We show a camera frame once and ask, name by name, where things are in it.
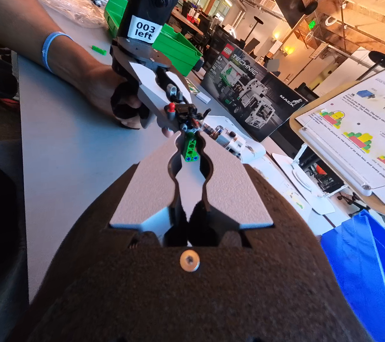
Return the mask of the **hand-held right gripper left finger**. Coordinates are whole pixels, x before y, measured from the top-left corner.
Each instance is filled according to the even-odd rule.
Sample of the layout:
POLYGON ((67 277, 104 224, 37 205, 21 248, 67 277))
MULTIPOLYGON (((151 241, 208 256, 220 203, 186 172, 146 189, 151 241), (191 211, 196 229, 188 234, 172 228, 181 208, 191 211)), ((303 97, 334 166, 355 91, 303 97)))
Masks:
POLYGON ((112 228, 164 235, 182 216, 176 175, 182 168, 182 134, 176 132, 138 165, 109 221, 112 228))

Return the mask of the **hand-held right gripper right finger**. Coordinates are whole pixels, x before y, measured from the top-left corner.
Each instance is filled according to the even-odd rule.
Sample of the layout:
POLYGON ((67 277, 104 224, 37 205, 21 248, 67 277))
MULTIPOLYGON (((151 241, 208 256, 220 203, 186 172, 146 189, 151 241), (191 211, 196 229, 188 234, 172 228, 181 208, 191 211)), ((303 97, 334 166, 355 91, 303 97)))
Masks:
POLYGON ((273 225, 243 163, 206 133, 198 134, 202 202, 212 228, 264 228, 273 225))

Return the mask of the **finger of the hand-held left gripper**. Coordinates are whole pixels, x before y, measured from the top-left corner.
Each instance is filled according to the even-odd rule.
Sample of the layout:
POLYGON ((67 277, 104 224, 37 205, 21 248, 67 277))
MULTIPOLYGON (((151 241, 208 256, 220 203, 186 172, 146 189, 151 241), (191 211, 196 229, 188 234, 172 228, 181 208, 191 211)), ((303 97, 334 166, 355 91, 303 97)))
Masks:
POLYGON ((177 119, 172 120, 168 116, 166 108, 170 101, 166 92, 156 82, 156 74, 149 68, 135 62, 129 63, 136 77, 139 88, 137 96, 149 110, 148 117, 140 117, 142 128, 146 129, 156 119, 160 128, 167 128, 174 133, 180 130, 177 119))
POLYGON ((175 83, 175 85, 181 91, 183 97, 186 99, 185 103, 191 104, 192 100, 190 96, 190 91, 185 78, 182 75, 178 75, 171 71, 166 71, 166 75, 169 77, 169 79, 171 79, 175 83))

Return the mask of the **small black lego assembly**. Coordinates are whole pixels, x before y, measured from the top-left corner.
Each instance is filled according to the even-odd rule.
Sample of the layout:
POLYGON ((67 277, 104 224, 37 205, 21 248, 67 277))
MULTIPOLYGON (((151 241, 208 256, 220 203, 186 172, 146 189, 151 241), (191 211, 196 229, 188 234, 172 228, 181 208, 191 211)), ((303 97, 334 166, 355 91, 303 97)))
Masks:
POLYGON ((166 97, 169 101, 164 111, 170 121, 174 121, 181 131, 194 135, 203 127, 206 116, 211 112, 208 108, 202 114, 199 113, 195 104, 188 103, 182 91, 174 84, 167 84, 166 97))

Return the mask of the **green lego beam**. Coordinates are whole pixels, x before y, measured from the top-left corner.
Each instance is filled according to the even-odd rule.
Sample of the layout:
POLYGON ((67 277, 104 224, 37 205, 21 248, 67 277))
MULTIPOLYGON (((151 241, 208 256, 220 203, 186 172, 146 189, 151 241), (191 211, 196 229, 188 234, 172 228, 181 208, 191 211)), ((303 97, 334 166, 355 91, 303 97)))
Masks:
POLYGON ((185 160, 186 156, 192 156, 193 154, 197 154, 199 156, 196 151, 196 135, 194 133, 186 133, 182 157, 185 160))

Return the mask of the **person's left forearm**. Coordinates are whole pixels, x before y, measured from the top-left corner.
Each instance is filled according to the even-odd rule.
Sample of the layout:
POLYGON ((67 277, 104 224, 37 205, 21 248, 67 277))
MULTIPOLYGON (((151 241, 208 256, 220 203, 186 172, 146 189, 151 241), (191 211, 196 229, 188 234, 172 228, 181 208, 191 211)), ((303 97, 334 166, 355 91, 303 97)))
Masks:
MULTIPOLYGON (((38 0, 0 0, 0 42, 43 67, 41 50, 47 36, 63 32, 38 0)), ((87 68, 96 60, 75 41, 64 36, 51 44, 48 63, 53 74, 81 91, 87 68)))

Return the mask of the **lego instruction booklet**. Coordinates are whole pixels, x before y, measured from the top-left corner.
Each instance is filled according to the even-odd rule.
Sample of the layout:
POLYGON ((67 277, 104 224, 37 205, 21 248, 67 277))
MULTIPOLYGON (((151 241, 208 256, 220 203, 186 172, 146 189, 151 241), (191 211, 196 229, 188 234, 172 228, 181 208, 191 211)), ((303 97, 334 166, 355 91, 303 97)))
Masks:
POLYGON ((274 166, 272 161, 266 156, 266 150, 262 144, 242 133, 227 117, 208 115, 206 116, 204 123, 208 123, 214 127, 222 125, 243 137, 246 142, 246 147, 242 153, 242 160, 240 161, 243 164, 249 164, 263 176, 263 178, 290 203, 302 219, 304 219, 305 222, 308 222, 311 213, 310 205, 300 196, 295 187, 286 180, 274 166))

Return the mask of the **partly built lego truck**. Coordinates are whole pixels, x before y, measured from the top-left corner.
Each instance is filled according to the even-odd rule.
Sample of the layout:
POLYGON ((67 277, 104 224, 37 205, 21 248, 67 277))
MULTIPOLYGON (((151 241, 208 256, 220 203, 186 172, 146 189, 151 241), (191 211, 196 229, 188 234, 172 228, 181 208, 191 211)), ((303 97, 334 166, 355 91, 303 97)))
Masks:
POLYGON ((200 131, 205 132, 225 150, 242 160, 242 153, 246 147, 243 137, 222 125, 216 127, 208 123, 200 123, 200 131))

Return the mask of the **black lego set box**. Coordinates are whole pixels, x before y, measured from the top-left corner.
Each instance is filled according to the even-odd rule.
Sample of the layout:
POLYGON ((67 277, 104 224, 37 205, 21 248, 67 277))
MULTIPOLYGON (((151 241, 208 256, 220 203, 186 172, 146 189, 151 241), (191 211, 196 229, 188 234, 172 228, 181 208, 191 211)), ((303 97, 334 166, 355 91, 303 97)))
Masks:
POLYGON ((307 104, 301 95, 230 41, 215 57, 201 86, 258 142, 307 104))

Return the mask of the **person's left hand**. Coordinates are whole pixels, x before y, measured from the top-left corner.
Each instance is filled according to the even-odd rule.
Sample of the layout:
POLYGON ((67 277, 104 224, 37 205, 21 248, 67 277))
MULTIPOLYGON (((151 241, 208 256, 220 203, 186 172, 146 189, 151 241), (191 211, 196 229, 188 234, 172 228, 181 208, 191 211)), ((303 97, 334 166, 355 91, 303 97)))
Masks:
POLYGON ((80 85, 81 91, 89 103, 104 116, 128 129, 138 130, 142 128, 138 112, 142 103, 137 97, 137 91, 127 84, 124 77, 115 73, 111 66, 97 61, 92 62, 80 85), (118 98, 120 111, 116 115, 112 108, 111 99, 119 86, 123 88, 123 91, 118 98))

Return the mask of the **green sticker sheet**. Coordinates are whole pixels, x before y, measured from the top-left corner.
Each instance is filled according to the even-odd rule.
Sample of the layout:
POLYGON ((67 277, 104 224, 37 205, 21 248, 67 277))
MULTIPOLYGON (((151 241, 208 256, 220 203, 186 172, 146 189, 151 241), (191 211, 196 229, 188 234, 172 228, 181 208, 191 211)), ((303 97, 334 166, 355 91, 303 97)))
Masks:
POLYGON ((195 86, 195 84, 190 79, 185 77, 185 80, 187 82, 188 89, 189 89, 191 94, 197 95, 200 93, 200 90, 195 86))

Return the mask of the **green bin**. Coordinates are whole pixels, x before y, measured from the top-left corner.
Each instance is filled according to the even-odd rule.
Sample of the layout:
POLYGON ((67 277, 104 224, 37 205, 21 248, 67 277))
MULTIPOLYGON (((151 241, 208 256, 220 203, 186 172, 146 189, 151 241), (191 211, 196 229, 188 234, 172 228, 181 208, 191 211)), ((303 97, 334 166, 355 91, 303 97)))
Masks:
MULTIPOLYGON (((104 18, 112 38, 115 38, 120 26, 127 0, 108 0, 104 10, 104 18)), ((187 76, 200 60, 202 54, 181 33, 164 24, 152 47, 167 56, 173 66, 187 76)))

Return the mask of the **clear plastic bags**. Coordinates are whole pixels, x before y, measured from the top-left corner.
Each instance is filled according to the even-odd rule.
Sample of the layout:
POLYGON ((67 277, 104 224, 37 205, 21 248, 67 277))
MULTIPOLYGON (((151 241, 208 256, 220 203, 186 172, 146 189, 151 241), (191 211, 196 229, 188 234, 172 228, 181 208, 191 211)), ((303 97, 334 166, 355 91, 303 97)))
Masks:
POLYGON ((103 11, 91 0, 38 0, 85 28, 106 27, 103 11))

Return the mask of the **black floor lamp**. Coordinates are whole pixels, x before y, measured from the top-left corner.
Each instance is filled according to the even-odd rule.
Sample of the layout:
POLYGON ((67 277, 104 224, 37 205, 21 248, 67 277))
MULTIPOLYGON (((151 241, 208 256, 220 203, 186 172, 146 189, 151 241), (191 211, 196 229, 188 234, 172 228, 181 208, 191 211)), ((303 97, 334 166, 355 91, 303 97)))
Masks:
POLYGON ((249 38, 250 35, 253 33, 254 29, 256 28, 256 26, 257 26, 258 24, 264 25, 264 22, 263 22, 259 17, 254 16, 253 18, 254 18, 255 23, 254 23, 254 25, 252 25, 252 28, 251 28, 250 32, 248 33, 247 37, 244 39, 244 43, 247 42, 248 38, 249 38))

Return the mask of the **blue wristband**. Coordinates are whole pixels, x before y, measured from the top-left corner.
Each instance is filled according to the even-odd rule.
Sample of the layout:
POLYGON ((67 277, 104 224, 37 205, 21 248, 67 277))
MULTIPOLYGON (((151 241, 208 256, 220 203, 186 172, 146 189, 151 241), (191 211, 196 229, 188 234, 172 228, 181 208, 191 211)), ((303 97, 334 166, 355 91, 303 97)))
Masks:
POLYGON ((48 70, 49 72, 53 73, 53 71, 51 70, 50 66, 49 66, 49 63, 48 63, 48 53, 49 53, 49 49, 50 49, 50 46, 52 44, 52 42, 59 36, 64 36, 64 37, 67 37, 69 38, 71 41, 73 41, 73 39, 65 34, 64 32, 60 32, 60 31, 55 31, 55 32, 52 32, 50 33, 47 38, 45 39, 44 43, 43 43, 43 46, 42 46, 42 50, 41 50, 41 60, 42 60, 42 64, 43 64, 43 67, 46 68, 46 70, 48 70))

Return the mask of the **printed instruction sheet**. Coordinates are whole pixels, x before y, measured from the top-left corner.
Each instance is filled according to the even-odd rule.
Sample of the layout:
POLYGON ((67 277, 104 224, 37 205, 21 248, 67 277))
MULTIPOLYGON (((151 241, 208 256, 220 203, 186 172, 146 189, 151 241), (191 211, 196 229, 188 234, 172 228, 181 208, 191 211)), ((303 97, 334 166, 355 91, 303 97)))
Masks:
POLYGON ((366 191, 385 184, 384 79, 383 70, 296 117, 304 137, 366 191))

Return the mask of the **blue plastic bin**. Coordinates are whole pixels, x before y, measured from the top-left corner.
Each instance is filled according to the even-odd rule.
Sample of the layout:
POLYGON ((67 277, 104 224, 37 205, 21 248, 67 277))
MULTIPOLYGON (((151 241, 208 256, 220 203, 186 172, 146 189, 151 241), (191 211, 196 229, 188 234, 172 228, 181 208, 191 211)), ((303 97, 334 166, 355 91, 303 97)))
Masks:
POLYGON ((344 297, 375 341, 385 341, 385 230, 367 210, 321 236, 344 297))

